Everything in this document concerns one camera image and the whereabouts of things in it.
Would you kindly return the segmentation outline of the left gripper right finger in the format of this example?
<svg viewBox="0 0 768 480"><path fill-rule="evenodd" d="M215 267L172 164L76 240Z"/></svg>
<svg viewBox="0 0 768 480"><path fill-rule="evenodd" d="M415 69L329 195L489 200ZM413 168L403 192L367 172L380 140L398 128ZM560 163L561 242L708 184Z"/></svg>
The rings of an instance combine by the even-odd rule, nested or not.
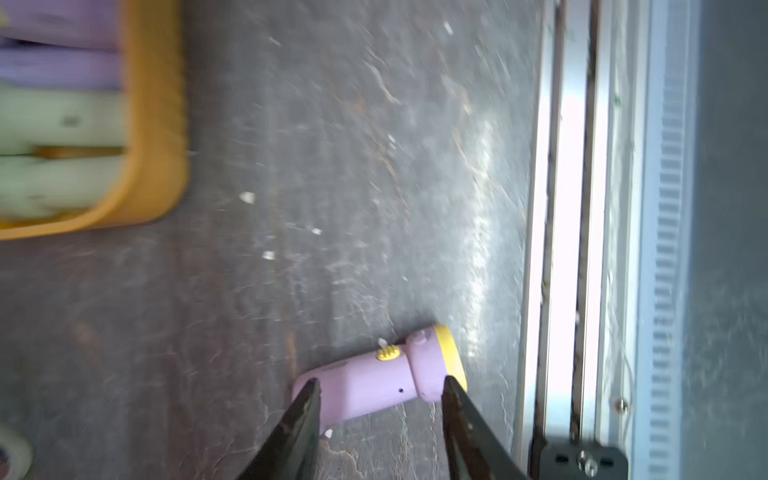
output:
<svg viewBox="0 0 768 480"><path fill-rule="evenodd" d="M451 480L527 479L453 376L442 393L443 434Z"/></svg>

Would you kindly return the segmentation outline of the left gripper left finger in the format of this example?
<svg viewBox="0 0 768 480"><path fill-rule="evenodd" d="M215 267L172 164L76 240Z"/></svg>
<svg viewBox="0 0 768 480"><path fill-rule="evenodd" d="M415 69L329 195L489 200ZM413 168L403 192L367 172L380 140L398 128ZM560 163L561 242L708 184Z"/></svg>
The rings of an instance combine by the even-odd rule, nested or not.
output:
<svg viewBox="0 0 768 480"><path fill-rule="evenodd" d="M310 379L237 480L313 479L320 441L320 410L320 383Z"/></svg>

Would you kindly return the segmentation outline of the purple flashlight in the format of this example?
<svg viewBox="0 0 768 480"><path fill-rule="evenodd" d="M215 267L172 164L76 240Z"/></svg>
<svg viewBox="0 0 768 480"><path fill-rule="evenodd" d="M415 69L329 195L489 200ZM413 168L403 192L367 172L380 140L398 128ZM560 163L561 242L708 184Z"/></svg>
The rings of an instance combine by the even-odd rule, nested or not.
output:
<svg viewBox="0 0 768 480"><path fill-rule="evenodd" d="M1 1L1 36L57 46L118 50L120 2Z"/></svg>
<svg viewBox="0 0 768 480"><path fill-rule="evenodd" d="M468 388L460 354L446 325L412 332L401 344L310 370L295 380L292 396L316 379L320 386L320 429L367 416L419 398L441 400L444 379Z"/></svg>
<svg viewBox="0 0 768 480"><path fill-rule="evenodd" d="M33 88L121 90L122 60L114 52L22 45L1 49L1 80Z"/></svg>

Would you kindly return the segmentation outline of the green flashlight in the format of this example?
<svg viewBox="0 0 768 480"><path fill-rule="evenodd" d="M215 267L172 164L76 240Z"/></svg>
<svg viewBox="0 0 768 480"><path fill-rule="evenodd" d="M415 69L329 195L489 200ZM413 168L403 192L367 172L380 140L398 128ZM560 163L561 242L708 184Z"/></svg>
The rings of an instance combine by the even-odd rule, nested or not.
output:
<svg viewBox="0 0 768 480"><path fill-rule="evenodd" d="M1 153L39 147L123 147L125 99L117 92L23 88L1 84Z"/></svg>
<svg viewBox="0 0 768 480"><path fill-rule="evenodd" d="M1 218L41 220L91 209L109 193L122 169L121 155L59 160L4 156Z"/></svg>

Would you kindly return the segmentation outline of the yellow plastic storage box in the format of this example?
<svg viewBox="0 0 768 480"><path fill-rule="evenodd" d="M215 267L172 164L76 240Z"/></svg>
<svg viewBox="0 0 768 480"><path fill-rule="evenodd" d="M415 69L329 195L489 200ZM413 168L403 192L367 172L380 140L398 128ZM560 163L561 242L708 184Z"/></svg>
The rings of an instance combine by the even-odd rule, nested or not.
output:
<svg viewBox="0 0 768 480"><path fill-rule="evenodd" d="M157 219L181 198L188 181L184 92L182 5L178 1L119 1L118 50L77 48L13 40L1 36L1 49L40 45L117 53L122 60L121 90L126 109L123 147L39 147L21 155L46 160L117 156L123 169L109 193L91 209L65 211L41 220L4 220L5 240L140 224Z"/></svg>

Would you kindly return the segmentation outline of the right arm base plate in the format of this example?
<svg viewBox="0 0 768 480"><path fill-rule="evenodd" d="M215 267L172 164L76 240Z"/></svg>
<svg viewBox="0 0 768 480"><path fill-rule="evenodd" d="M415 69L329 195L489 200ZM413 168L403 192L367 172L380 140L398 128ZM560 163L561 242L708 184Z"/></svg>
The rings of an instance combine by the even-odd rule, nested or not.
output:
<svg viewBox="0 0 768 480"><path fill-rule="evenodd" d="M629 462L618 448L596 442L533 442L531 474L542 480L627 480Z"/></svg>

